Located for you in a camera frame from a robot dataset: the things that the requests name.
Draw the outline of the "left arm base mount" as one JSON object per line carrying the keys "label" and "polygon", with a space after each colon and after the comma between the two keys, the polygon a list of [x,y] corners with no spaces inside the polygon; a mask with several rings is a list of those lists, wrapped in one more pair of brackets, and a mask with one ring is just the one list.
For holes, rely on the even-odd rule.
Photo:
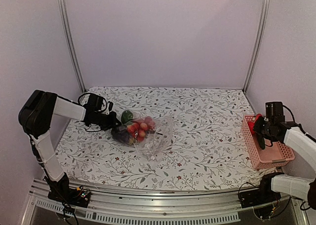
{"label": "left arm base mount", "polygon": [[91,190],[88,188],[83,188],[83,186],[77,188],[66,186],[63,188],[55,184],[50,184],[49,187],[48,198],[51,200],[83,208],[87,208],[89,205]]}

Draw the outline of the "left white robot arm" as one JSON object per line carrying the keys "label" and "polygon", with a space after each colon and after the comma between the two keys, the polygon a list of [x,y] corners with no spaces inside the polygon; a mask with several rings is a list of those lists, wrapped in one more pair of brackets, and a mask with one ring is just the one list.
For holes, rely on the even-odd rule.
{"label": "left white robot arm", "polygon": [[19,124],[30,139],[33,154],[44,170],[51,191],[62,202],[70,202],[74,195],[52,145],[50,127],[53,116],[77,120],[88,127],[97,125],[102,131],[121,125],[116,112],[112,111],[112,102],[94,93],[86,92],[84,95],[88,100],[81,104],[56,93],[35,90],[18,115]]}

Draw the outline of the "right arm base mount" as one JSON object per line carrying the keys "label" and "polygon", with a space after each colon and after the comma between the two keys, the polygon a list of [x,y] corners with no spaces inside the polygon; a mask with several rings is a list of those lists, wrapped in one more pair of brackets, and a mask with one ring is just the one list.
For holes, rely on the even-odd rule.
{"label": "right arm base mount", "polygon": [[254,214],[260,220],[269,220],[273,217],[279,208],[281,194],[279,192],[261,191],[259,187],[253,184],[245,183],[254,187],[253,190],[238,190],[238,199],[242,208],[254,208]]}

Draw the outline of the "red yellow fake mango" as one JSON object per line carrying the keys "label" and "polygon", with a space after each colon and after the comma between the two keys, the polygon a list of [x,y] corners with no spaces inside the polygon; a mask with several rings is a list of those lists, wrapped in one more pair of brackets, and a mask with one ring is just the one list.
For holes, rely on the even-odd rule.
{"label": "red yellow fake mango", "polygon": [[248,125],[248,127],[249,127],[249,130],[250,130],[250,133],[251,133],[252,135],[255,135],[255,134],[261,132],[262,119],[263,119],[262,114],[257,114],[257,115],[255,116],[255,119],[254,119],[253,122],[248,122],[248,123],[247,123],[247,125]]}

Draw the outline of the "clear zip top bag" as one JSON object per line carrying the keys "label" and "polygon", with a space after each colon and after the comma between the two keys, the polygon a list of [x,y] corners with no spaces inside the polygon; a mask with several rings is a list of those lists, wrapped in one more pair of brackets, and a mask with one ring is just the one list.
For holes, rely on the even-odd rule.
{"label": "clear zip top bag", "polygon": [[[134,114],[134,119],[146,117],[132,113]],[[162,156],[162,152],[172,143],[173,123],[171,116],[152,118],[156,123],[155,133],[149,134],[143,142],[137,142],[131,147],[135,148],[148,161],[158,161]]]}

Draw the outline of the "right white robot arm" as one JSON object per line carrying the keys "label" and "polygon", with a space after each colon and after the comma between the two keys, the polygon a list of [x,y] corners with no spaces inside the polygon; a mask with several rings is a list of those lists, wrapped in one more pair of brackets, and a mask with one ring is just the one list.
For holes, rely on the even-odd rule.
{"label": "right white robot arm", "polygon": [[[253,130],[261,149],[265,141],[285,144],[298,153],[312,169],[316,168],[316,139],[296,123],[292,111],[280,101],[265,103],[266,115],[257,116]],[[274,193],[285,193],[301,199],[308,209],[316,209],[316,181],[293,177],[281,173],[270,173],[262,177],[260,189],[255,193],[259,203],[266,203]]]}

